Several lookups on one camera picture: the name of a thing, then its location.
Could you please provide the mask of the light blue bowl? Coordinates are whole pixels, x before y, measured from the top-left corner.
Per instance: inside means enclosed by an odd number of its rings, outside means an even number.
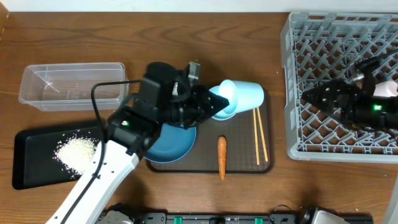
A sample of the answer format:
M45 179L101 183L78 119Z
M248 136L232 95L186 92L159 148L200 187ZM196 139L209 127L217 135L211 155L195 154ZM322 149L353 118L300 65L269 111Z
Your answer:
M219 86L214 86L209 89L210 92L219 95ZM217 121L225 121L227 119L230 119L234 116L235 114L226 114L223 110L219 111L217 114L215 114L212 118L217 120Z

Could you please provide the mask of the light blue cup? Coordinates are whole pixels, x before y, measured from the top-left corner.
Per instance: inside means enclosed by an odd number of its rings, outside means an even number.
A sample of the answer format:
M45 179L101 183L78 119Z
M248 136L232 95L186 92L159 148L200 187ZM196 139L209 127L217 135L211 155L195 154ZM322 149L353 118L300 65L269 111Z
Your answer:
M260 84L237 80L222 81L218 94L229 101L229 105L223 109L226 114L257 108L262 105L265 95Z

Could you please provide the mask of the pink cup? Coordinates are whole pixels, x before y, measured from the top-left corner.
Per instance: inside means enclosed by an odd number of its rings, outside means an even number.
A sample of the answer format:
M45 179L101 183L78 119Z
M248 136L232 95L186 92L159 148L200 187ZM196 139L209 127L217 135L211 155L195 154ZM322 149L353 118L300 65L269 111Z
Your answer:
M398 95L397 83L394 81L385 81L376 84L374 96L395 97Z

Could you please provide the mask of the dark blue bowl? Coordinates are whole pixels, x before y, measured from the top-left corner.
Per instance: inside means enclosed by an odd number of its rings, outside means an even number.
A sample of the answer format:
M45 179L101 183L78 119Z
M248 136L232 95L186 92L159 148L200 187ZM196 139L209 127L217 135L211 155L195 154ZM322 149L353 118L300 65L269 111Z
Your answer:
M177 161L190 152L196 136L196 128L183 129L182 127L163 124L159 138L144 157L157 163Z

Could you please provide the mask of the wooden chopstick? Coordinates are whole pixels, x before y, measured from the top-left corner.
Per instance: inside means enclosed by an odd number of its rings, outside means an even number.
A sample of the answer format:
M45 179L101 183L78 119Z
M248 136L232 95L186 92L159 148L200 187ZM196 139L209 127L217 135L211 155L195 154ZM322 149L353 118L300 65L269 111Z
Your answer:
M259 121L259 126L260 126L260 132L261 132L261 140L262 140L262 146L263 146L263 151L264 151L264 158L266 162L269 162L268 154L267 154L267 148L266 148L266 140L265 140L265 135L264 135L264 129L262 125L262 118L261 118L261 113L259 107L257 109L257 117Z
M256 119L256 109L252 109L253 115L253 124L254 124L254 142L255 142L255 150L256 150L256 164L260 165L259 159L259 145L258 145L258 136L257 136L257 119Z

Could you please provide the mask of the pile of white rice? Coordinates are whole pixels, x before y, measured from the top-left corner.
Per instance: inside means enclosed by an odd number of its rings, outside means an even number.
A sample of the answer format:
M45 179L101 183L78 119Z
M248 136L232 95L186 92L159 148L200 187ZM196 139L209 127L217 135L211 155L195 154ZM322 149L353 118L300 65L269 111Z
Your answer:
M89 168L97 143L96 138L78 137L74 134L57 143L52 159L61 164L61 171L70 175L70 179L77 179Z

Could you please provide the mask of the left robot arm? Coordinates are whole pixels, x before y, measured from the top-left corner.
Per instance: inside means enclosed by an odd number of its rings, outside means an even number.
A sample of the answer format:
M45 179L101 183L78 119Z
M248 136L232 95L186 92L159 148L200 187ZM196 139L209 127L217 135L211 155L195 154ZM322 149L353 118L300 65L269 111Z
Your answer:
M101 141L88 169L49 223L95 223L120 183L158 140L163 124L193 128L229 105L198 84L200 65L178 70L148 64L138 93L128 95L107 120L99 122Z

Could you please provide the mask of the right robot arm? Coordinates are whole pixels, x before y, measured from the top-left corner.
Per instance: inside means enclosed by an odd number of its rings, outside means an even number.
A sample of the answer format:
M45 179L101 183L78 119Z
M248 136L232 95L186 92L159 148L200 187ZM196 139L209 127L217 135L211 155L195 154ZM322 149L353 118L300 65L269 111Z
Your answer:
M353 79L328 81L302 93L302 99L352 131L391 135L397 129L397 83L375 81L371 72L354 69Z

